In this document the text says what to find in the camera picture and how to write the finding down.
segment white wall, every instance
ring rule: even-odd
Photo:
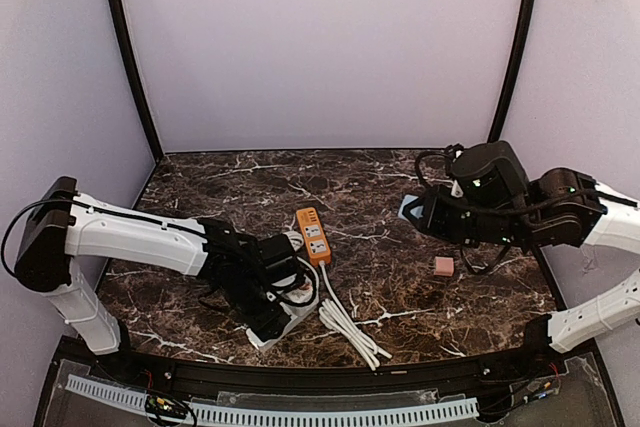
[[[536,0],[507,119],[531,178],[567,166],[640,197],[640,0]],[[628,276],[640,258],[572,248],[548,257],[569,306]],[[602,336],[627,425],[640,425],[640,327]]]
[[[152,168],[107,0],[0,0],[0,231],[60,175],[131,205]],[[15,258],[19,232],[8,258]],[[101,264],[87,265],[95,282]],[[32,425],[63,331],[53,307],[0,272],[0,425]]]
[[[472,144],[520,0],[125,0],[167,151]]]

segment orange power strip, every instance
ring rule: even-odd
[[[307,246],[311,265],[317,267],[320,262],[324,262],[327,265],[330,264],[331,249],[327,238],[324,236],[324,230],[322,230],[322,224],[316,209],[313,207],[301,209],[296,212],[296,217],[298,218],[300,232],[304,237],[304,244]]]

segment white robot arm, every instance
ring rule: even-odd
[[[596,189],[625,198],[604,184]],[[606,213],[594,225],[584,245],[606,245],[640,254],[640,211],[637,207],[601,199]],[[640,269],[626,280],[577,307],[555,312],[549,320],[551,347],[568,352],[591,339],[640,317]]]
[[[97,355],[127,348],[128,334],[99,301],[76,263],[92,255],[140,262],[196,276],[222,289],[247,324],[249,340],[265,350],[317,305],[317,278],[298,262],[284,235],[264,240],[215,219],[172,219],[100,202],[61,177],[27,218],[14,271],[41,293]]]

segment marble tabletop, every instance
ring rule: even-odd
[[[318,210],[335,262],[331,283],[362,329],[406,364],[489,353],[520,345],[524,325],[555,309],[531,256],[514,249],[488,276],[467,274],[457,248],[421,235],[397,216],[419,193],[412,150],[318,150],[171,154],[137,209],[171,217],[214,217],[259,238],[295,229],[295,212]],[[442,163],[425,176],[446,181]],[[489,261],[485,246],[469,257]],[[453,277],[434,276],[434,257],[455,259]],[[252,366],[363,366],[341,336],[312,314],[265,353],[244,326],[206,309],[206,282],[114,260],[98,295],[145,353]],[[321,298],[327,293],[322,287]],[[221,308],[221,296],[209,299]]]

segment small pink block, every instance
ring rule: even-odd
[[[453,275],[453,259],[451,257],[436,257],[435,274],[451,277]]]

